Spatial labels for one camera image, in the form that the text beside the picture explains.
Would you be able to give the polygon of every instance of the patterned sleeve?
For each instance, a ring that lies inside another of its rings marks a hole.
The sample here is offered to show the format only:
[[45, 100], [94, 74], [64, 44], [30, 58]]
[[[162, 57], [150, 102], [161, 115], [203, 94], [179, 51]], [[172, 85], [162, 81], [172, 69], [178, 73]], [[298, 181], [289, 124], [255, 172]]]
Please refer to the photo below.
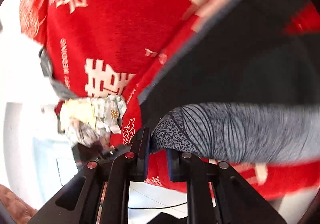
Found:
[[319, 107], [201, 103], [178, 107], [152, 135], [162, 148], [229, 162], [292, 162], [320, 156]]

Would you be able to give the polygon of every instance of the dark gray fabric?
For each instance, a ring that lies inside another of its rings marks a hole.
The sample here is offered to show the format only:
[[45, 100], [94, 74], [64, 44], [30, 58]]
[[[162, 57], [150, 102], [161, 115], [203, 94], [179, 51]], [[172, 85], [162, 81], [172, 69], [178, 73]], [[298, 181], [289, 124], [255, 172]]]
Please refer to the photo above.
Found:
[[201, 103], [156, 127], [151, 151], [172, 148], [230, 162], [293, 162], [320, 156], [320, 106]]
[[0, 200], [0, 224], [17, 224]]
[[[149, 93], [153, 90], [153, 88], [162, 80], [162, 78], [172, 69], [179, 60], [185, 56], [188, 52], [192, 51], [203, 38], [207, 35], [207, 33], [212, 29], [212, 27], [216, 26], [224, 17], [226, 17], [233, 9], [237, 8], [237, 5], [243, 0], [230, 0], [225, 6], [223, 6], [215, 15], [213, 15], [208, 22], [201, 28], [201, 30], [194, 35], [190, 40], [186, 42], [183, 47], [178, 50], [172, 58], [163, 66], [163, 68], [158, 72], [153, 81], [141, 92], [138, 96], [139, 104], [142, 104], [148, 97]], [[286, 6], [281, 3], [277, 5], [277, 8], [274, 8], [275, 3], [278, 4], [278, 0], [255, 0], [249, 1], [251, 4], [251, 8], [259, 7], [260, 12], [265, 13], [266, 21], [274, 21], [278, 20], [276, 23], [283, 22], [286, 17], [292, 13], [292, 10], [295, 9], [296, 3], [292, 3], [292, 0], [285, 0], [287, 3]]]
[[40, 58], [40, 66], [42, 69], [42, 73], [45, 77], [49, 77], [52, 88], [56, 93], [56, 95], [59, 97], [59, 99], [68, 100], [68, 99], [77, 98], [77, 96], [71, 90], [69, 90], [62, 82], [59, 82], [53, 79], [52, 63], [44, 48], [41, 49], [41, 51], [39, 52], [39, 58]]
[[241, 0], [214, 26], [209, 20], [207, 34], [189, 50], [178, 50], [183, 57], [148, 87], [147, 97], [139, 96], [139, 102], [145, 99], [142, 125], [154, 129], [166, 113], [188, 104], [320, 103], [320, 35], [284, 34], [307, 3]]

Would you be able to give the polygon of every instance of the black metal bracket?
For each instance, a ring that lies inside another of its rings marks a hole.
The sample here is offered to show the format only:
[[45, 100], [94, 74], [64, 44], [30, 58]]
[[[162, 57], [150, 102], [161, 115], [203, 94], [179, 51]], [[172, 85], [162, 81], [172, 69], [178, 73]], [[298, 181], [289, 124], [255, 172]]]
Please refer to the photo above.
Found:
[[[89, 161], [37, 213], [29, 224], [95, 224], [107, 184], [100, 224], [127, 224], [131, 181], [143, 182], [148, 171], [150, 131], [140, 129], [131, 145], [100, 153]], [[282, 217], [228, 163], [213, 165], [188, 152], [168, 149], [173, 182], [186, 182], [188, 224], [285, 224]], [[212, 185], [217, 206], [213, 207]]]
[[[285, 224], [284, 219], [227, 162], [203, 162], [188, 152], [167, 149], [172, 182], [187, 182], [188, 224]], [[211, 200], [211, 183], [216, 202]]]

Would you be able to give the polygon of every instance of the white wall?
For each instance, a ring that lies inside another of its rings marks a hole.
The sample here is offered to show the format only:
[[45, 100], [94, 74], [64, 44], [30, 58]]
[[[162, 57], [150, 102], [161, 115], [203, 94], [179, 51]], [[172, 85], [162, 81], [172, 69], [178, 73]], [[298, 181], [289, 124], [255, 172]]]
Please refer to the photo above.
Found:
[[54, 105], [7, 103], [3, 144], [11, 190], [36, 209], [61, 188], [60, 178], [65, 184], [77, 173], [68, 139], [57, 133]]
[[4, 0], [0, 6], [0, 183], [9, 187], [3, 155], [3, 124], [6, 102], [56, 103], [48, 80], [39, 66], [40, 46], [20, 33], [20, 0]]

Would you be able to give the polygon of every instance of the metal bolt head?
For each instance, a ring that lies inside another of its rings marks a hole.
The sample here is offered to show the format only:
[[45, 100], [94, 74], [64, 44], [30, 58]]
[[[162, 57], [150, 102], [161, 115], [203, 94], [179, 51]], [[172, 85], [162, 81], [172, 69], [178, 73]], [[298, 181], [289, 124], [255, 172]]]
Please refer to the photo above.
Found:
[[89, 169], [94, 169], [94, 168], [96, 168], [97, 167], [97, 162], [95, 162], [95, 161], [91, 161], [91, 162], [89, 162], [88, 164], [87, 164], [87, 167], [89, 168]]
[[189, 152], [183, 152], [183, 153], [182, 153], [182, 157], [183, 157], [183, 158], [186, 158], [186, 159], [189, 159], [189, 158], [191, 158], [191, 153], [189, 153]]
[[229, 164], [228, 164], [227, 162], [220, 162], [220, 163], [219, 163], [219, 167], [220, 167], [221, 169], [228, 169]]
[[134, 158], [134, 152], [126, 152], [124, 154], [124, 157], [127, 158], [127, 159], [131, 159], [131, 158]]

